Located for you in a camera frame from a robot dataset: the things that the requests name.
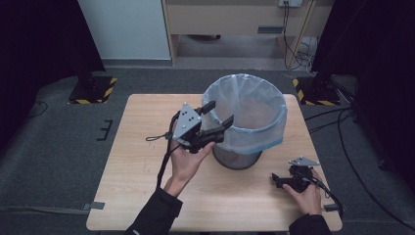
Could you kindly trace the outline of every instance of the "electrical cord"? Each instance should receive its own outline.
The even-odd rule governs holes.
[[[315,116],[307,117],[304,120],[310,120],[310,119],[317,118],[317,117],[320,117],[320,116],[323,116],[323,115],[328,115],[330,113],[334,113],[334,112],[338,112],[338,111],[343,111],[343,110],[350,110],[350,109],[351,109],[351,107],[342,108],[342,109],[335,109],[335,110],[328,111],[328,112],[324,112],[324,113],[321,113],[321,114],[318,114],[318,115],[315,115]]]
[[[296,70],[299,67],[305,67],[305,69],[306,69],[306,71],[309,75],[315,76],[315,73],[311,73],[311,71],[309,70],[309,68],[311,68],[311,66],[312,66],[312,62],[313,62],[312,58],[314,58],[314,56],[311,56],[309,54],[309,47],[310,47],[310,44],[311,44],[311,37],[310,37],[310,40],[309,40],[309,44],[306,44],[304,42],[301,43],[301,44],[304,44],[304,45],[307,46],[307,53],[298,52],[299,56],[297,56],[296,53],[294,53],[294,50],[288,45],[287,36],[286,36],[286,28],[287,28],[287,25],[288,25],[289,15],[290,15],[290,2],[289,1],[284,1],[284,30],[283,30],[283,37],[284,37],[284,43],[285,43],[284,65],[285,65],[286,69],[290,70],[290,71]],[[289,67],[288,64],[287,64],[287,55],[288,55],[289,50],[290,50],[291,54],[294,56],[294,58],[296,59],[296,62],[298,63],[298,65],[296,67],[293,67],[293,68]],[[306,60],[302,57],[302,54],[306,55],[306,57],[307,57]]]
[[[344,94],[343,93],[343,91],[342,90],[340,90],[339,88],[338,89],[336,89],[337,91],[338,91],[338,93],[343,97],[343,99],[345,99],[346,100],[346,102],[348,103],[348,104],[350,104],[351,105],[351,103],[354,101],[354,98],[353,97],[350,97],[350,96],[347,96],[346,94]]]
[[[180,146],[180,145],[178,145],[174,149],[170,150],[171,138],[168,138],[168,136],[172,135],[172,133],[173,133],[173,125],[174,125],[175,121],[177,120],[177,118],[179,117],[179,115],[180,115],[180,111],[178,111],[177,114],[174,115],[171,118],[170,126],[168,128],[168,132],[165,135],[156,136],[156,137],[147,137],[146,138],[147,141],[153,141],[153,140],[159,139],[160,137],[163,137],[163,136],[166,137],[166,139],[167,139],[167,149],[165,151],[165,155],[162,159],[161,167],[160,167],[159,173],[157,175],[156,189],[160,188],[160,186],[161,186],[162,176],[164,175],[165,167],[167,166],[167,163],[168,163],[168,160],[170,159],[171,153],[173,153]]]
[[[286,67],[287,70],[293,71],[295,69],[298,69],[299,67],[301,67],[302,61],[299,62],[298,57],[295,55],[293,49],[291,49],[291,47],[288,45],[287,42],[287,36],[286,36],[286,29],[287,29],[287,25],[288,25],[288,17],[290,15],[290,2],[289,1],[284,1],[284,30],[283,30],[283,37],[284,37],[284,43],[285,43],[285,57],[284,57],[284,65]],[[294,68],[290,68],[287,65],[287,51],[288,49],[290,50],[290,52],[293,54],[294,58],[296,59],[297,63],[299,64],[298,66],[294,67]]]
[[[353,163],[351,162],[351,159],[350,159],[350,157],[349,157],[349,155],[348,155],[348,153],[347,153],[347,149],[346,149],[346,146],[345,146],[345,141],[344,141],[344,138],[343,138],[343,135],[342,135],[342,129],[341,129],[341,126],[340,126],[340,122],[339,122],[339,120],[341,120],[342,119],[342,113],[343,112],[340,112],[339,113],[339,116],[338,116],[338,131],[339,131],[339,137],[340,137],[340,140],[341,140],[341,143],[342,143],[342,148],[343,148],[343,151],[344,151],[344,153],[345,153],[345,155],[346,155],[346,159],[347,159],[347,161],[348,161],[348,163],[349,163],[349,165],[350,165],[350,167],[351,167],[351,169],[353,170],[353,172],[354,172],[354,174],[356,175],[356,177],[357,177],[357,179],[359,180],[359,182],[360,182],[360,184],[362,185],[362,187],[363,187],[363,189],[366,191],[366,193],[369,195],[369,197],[384,211],[384,212],[386,212],[390,217],[392,217],[393,219],[395,219],[396,221],[398,221],[399,223],[401,223],[402,225],[404,225],[404,226],[406,226],[407,228],[409,228],[409,229],[411,229],[411,230],[413,230],[413,231],[415,231],[415,227],[413,227],[413,226],[411,226],[411,225],[409,225],[408,223],[405,223],[402,219],[400,219],[399,217],[397,217],[396,215],[394,215],[392,212],[390,212],[385,206],[383,206],[382,205],[382,203],[381,202],[379,202],[379,200],[369,191],[369,189],[367,188],[367,186],[366,186],[366,184],[363,182],[363,180],[362,180],[362,178],[360,177],[360,175],[359,175],[359,173],[357,172],[357,170],[356,170],[356,168],[354,167],[354,165],[353,165]]]
[[[327,123],[327,124],[323,124],[323,125],[320,125],[320,126],[317,126],[317,127],[311,128],[311,129],[309,129],[309,130],[308,130],[308,132],[309,132],[310,134],[312,134],[312,133],[316,132],[317,130],[321,130],[322,128],[327,127],[327,126],[329,126],[329,125],[336,124],[336,123],[341,123],[341,122],[345,121],[347,118],[349,118],[349,117],[351,117],[351,116],[352,116],[352,114],[348,114],[347,116],[345,116],[345,117],[341,118],[340,120],[333,121],[333,122],[330,122],[330,123]]]
[[[317,185],[318,187],[320,187],[321,189],[324,190],[324,193],[326,195],[326,198],[332,198],[333,201],[335,202],[335,204],[339,207],[339,216],[340,219],[343,219],[343,214],[345,213],[345,206],[340,202],[340,200],[329,190],[329,188],[327,188],[327,186],[318,178],[315,177],[308,177],[304,174],[302,174],[301,172],[297,171],[296,174],[298,174],[301,178],[304,178],[306,180],[308,180],[309,182],[314,183],[315,185]]]

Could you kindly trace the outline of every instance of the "mesh trash can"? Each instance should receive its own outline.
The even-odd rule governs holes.
[[[216,101],[216,107],[202,116],[202,129],[216,128],[234,115],[224,141],[213,148],[220,164],[248,168],[263,150],[282,143],[287,106],[280,90],[267,80],[243,73],[223,76],[203,94],[202,105],[209,101]]]

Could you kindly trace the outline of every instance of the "wall outlet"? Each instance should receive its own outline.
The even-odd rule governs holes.
[[[286,7],[286,2],[289,4],[290,7],[298,8],[302,4],[302,0],[280,0],[278,6]]]

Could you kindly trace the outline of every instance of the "black sleeve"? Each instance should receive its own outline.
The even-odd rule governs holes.
[[[158,188],[124,234],[164,235],[179,215],[182,202]]]
[[[306,214],[290,225],[290,235],[331,235],[332,232],[320,214]]]

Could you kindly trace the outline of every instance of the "cabinet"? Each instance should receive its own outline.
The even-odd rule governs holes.
[[[320,36],[332,0],[303,0],[299,8],[278,6],[278,0],[162,0],[170,55],[173,64],[180,35],[275,34],[285,50],[298,51],[304,36]],[[287,27],[284,18],[288,16]]]

